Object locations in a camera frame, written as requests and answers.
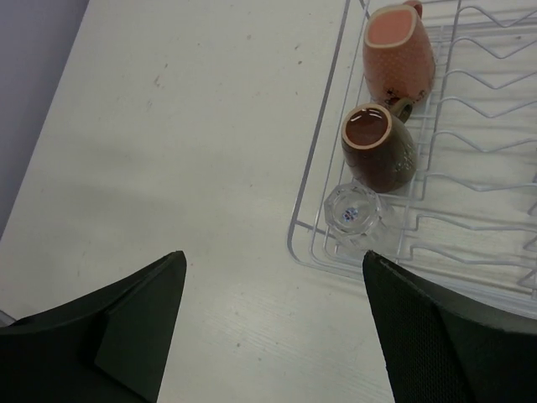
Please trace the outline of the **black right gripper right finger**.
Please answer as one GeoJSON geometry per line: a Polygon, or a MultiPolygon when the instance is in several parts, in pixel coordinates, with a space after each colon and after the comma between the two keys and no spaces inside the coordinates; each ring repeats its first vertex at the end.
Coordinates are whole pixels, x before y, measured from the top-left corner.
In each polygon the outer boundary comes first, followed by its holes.
{"type": "Polygon", "coordinates": [[[362,273],[397,402],[534,402],[536,321],[370,250],[362,273]]]}

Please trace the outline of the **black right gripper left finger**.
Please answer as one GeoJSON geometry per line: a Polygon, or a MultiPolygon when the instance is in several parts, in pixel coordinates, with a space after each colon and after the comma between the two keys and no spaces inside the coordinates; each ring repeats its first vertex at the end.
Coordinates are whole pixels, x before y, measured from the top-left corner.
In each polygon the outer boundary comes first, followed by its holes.
{"type": "Polygon", "coordinates": [[[3,402],[155,402],[180,309],[176,251],[1,329],[3,402]]]}

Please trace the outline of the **pink dotted ceramic mug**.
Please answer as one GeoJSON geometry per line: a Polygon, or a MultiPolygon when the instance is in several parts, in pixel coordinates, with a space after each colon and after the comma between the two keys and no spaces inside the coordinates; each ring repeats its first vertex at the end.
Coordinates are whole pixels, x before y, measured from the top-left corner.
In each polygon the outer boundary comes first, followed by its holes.
{"type": "Polygon", "coordinates": [[[382,7],[368,20],[362,61],[371,98],[385,106],[408,98],[423,102],[435,79],[435,57],[422,21],[423,4],[407,1],[382,7]]]}

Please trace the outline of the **clear glass cup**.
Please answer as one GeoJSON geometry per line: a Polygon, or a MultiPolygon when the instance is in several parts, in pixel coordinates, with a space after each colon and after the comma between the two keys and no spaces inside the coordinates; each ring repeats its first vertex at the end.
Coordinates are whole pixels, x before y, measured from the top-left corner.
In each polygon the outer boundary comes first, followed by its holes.
{"type": "Polygon", "coordinates": [[[370,188],[352,182],[336,186],[324,201],[325,220],[338,243],[363,256],[394,254],[401,228],[394,208],[370,188]]]}

